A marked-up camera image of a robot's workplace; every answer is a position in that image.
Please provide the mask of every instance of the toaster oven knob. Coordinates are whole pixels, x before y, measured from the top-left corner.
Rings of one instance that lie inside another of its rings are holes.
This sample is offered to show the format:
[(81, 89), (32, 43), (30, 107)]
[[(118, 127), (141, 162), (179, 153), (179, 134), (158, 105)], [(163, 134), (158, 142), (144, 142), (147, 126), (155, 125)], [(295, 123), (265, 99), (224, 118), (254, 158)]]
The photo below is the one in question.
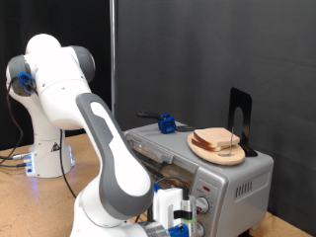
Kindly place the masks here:
[(197, 237), (203, 237), (204, 236), (204, 227), (201, 225), (201, 223), (197, 222)]
[(209, 209), (208, 201), (205, 197), (197, 198), (197, 213), (206, 214)]

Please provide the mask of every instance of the silver toaster oven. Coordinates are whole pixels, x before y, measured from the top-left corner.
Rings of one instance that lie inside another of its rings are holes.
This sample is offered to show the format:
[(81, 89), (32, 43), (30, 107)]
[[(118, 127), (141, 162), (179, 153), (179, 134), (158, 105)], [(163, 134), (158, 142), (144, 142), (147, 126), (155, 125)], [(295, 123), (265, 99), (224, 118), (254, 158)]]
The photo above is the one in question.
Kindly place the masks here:
[[(154, 180), (180, 177), (191, 195), (206, 203), (197, 216), (203, 237), (236, 237), (257, 229), (267, 214), (274, 160), (258, 152), (236, 166), (212, 164), (190, 149), (189, 134), (163, 134), (155, 123), (128, 130), (125, 137)], [(168, 182), (162, 188), (177, 185)]]

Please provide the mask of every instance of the wooden plate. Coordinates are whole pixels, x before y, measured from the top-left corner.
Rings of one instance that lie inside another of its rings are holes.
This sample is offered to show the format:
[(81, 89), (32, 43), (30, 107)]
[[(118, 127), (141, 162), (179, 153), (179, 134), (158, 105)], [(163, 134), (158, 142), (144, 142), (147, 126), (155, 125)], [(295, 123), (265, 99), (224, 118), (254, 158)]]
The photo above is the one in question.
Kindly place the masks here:
[(223, 149), (221, 151), (209, 151), (202, 149), (198, 146), (195, 146), (192, 144), (192, 139), (194, 138), (194, 134), (191, 133), (188, 136), (188, 145), (192, 149), (192, 151), (199, 156), (200, 158), (210, 161), (215, 164), (219, 165), (238, 165), (242, 163), (245, 160), (245, 152), (243, 148), (240, 147), (240, 145), (233, 145), (231, 147), (231, 153), (234, 154), (234, 156), (229, 156), (229, 157), (223, 157), (220, 156), (219, 154), (228, 154), (229, 153), (229, 148)]

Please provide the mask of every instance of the black metal stand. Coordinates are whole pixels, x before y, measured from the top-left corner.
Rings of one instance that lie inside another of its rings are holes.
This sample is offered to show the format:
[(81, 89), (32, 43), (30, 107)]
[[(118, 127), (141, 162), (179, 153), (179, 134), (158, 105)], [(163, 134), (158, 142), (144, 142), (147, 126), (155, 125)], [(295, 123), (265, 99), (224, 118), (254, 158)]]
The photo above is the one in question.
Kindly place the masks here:
[(254, 151), (252, 148), (250, 148), (248, 145), (252, 104), (253, 101), (250, 95), (240, 90), (237, 90), (234, 87), (231, 88), (228, 115), (228, 130), (232, 130), (232, 127), (234, 125), (235, 111), (239, 107), (242, 110), (244, 117), (243, 133), (239, 144), (244, 149), (246, 157), (258, 156), (258, 153)]

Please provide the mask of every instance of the handle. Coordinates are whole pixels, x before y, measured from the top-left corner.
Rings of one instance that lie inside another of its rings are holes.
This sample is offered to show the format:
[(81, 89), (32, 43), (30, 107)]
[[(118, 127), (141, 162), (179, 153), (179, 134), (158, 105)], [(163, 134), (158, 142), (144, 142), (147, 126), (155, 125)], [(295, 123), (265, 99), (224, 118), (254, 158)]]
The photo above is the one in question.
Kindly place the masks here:
[(158, 119), (158, 120), (161, 120), (164, 118), (161, 115), (151, 113), (151, 112), (138, 112), (137, 116), (141, 118)]
[(178, 131), (183, 131), (183, 132), (186, 132), (186, 131), (195, 131), (197, 129), (201, 129), (199, 126), (185, 126), (185, 125), (180, 125), (180, 126), (177, 126), (177, 129)]

